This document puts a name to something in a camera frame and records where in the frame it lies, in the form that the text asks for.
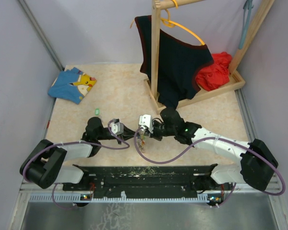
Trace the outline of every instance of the small green eraser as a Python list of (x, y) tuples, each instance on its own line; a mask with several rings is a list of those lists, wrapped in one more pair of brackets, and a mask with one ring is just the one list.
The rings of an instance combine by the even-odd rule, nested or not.
[(95, 116), (98, 116), (99, 115), (99, 109), (95, 109)]

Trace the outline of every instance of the beige table surface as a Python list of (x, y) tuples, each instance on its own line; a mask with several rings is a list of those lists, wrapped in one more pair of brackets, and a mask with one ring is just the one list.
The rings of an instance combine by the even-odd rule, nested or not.
[[(140, 64), (98, 64), (74, 65), (97, 79), (96, 85), (80, 104), (57, 99), (48, 128), (47, 139), (52, 142), (76, 141), (82, 137), (89, 118), (100, 109), (104, 127), (113, 118), (119, 118), (128, 128), (138, 128), (139, 116), (156, 115), (151, 100), (144, 88)], [(235, 92), (207, 99), (178, 109), (185, 121), (195, 122), (212, 132), (223, 136), (247, 141), (247, 135), (240, 114)], [(114, 140), (101, 141), (107, 146), (118, 147)], [(91, 158), (75, 159), (67, 164), (82, 166), (148, 166), (153, 165), (142, 159), (136, 152), (133, 140), (128, 140), (130, 148), (125, 150), (101, 149)], [(169, 160), (187, 145), (182, 145), (173, 137), (163, 138), (161, 142), (146, 139), (145, 156), (155, 161)], [(193, 148), (181, 158), (168, 165), (210, 165), (231, 164), (232, 161), (203, 149)]]

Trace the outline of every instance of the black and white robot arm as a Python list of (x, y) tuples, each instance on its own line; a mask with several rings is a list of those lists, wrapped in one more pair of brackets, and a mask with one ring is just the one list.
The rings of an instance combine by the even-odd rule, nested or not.
[[(245, 142), (223, 137), (210, 132), (199, 124), (185, 122), (172, 108), (164, 109), (160, 115), (162, 120), (153, 119), (151, 115), (140, 116), (139, 127), (146, 136), (159, 141), (163, 137), (173, 136), (181, 144), (196, 143), (197, 148), (213, 151), (234, 162), (231, 165), (212, 167), (210, 178), (216, 184), (247, 183), (260, 191), (267, 188), (274, 170), (249, 151), (254, 150), (275, 168), (278, 167), (278, 163), (261, 140)], [(92, 117), (87, 123), (81, 143), (71, 142), (68, 145), (60, 146), (60, 144), (53, 145), (48, 140), (42, 140), (22, 164), (20, 174), (41, 188), (48, 188), (53, 183), (77, 184), (83, 177), (83, 169), (77, 165), (63, 166), (63, 162), (96, 155), (101, 148), (99, 141), (116, 139), (113, 134), (123, 140), (128, 140), (133, 138), (136, 132), (125, 127), (118, 119), (112, 123), (111, 128), (104, 128), (98, 117)]]

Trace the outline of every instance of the wooden rack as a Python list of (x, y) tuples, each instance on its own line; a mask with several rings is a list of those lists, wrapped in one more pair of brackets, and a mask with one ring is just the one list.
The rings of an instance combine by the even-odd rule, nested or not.
[[(176, 0), (179, 6), (187, 5), (187, 4), (195, 3), (199, 1), (203, 1), (203, 0)], [(185, 100), (179, 101), (178, 108), (220, 95), (225, 92), (237, 90), (244, 86), (245, 81), (243, 80), (241, 75), (237, 72), (237, 67), (240, 64), (247, 49), (249, 48), (251, 42), (253, 41), (257, 31), (259, 30), (262, 22), (264, 21), (274, 1), (275, 0), (262, 0), (257, 10), (257, 13), (255, 14), (252, 22), (250, 23), (243, 48), (237, 50), (235, 56), (233, 57), (229, 65), (229, 72), (230, 72), (229, 83), (221, 86), (219, 89), (212, 90), (209, 92), (204, 89), (201, 89), (194, 96), (193, 99), (191, 100), (185, 99)], [(144, 84), (153, 101), (157, 114), (160, 114), (160, 112), (164, 108), (166, 108), (164, 105), (158, 102), (158, 93), (157, 93), (161, 10), (165, 10), (165, 9), (169, 9), (173, 7), (175, 7), (175, 4), (172, 0), (162, 0), (162, 1), (152, 0), (151, 82), (149, 81), (149, 79), (145, 79)]]

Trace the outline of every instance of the folded blue t-shirt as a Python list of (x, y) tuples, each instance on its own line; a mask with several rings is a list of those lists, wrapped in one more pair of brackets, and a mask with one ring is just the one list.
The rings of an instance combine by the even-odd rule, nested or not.
[(51, 97), (62, 98), (79, 104), (95, 83), (95, 78), (73, 68), (59, 73), (48, 94)]

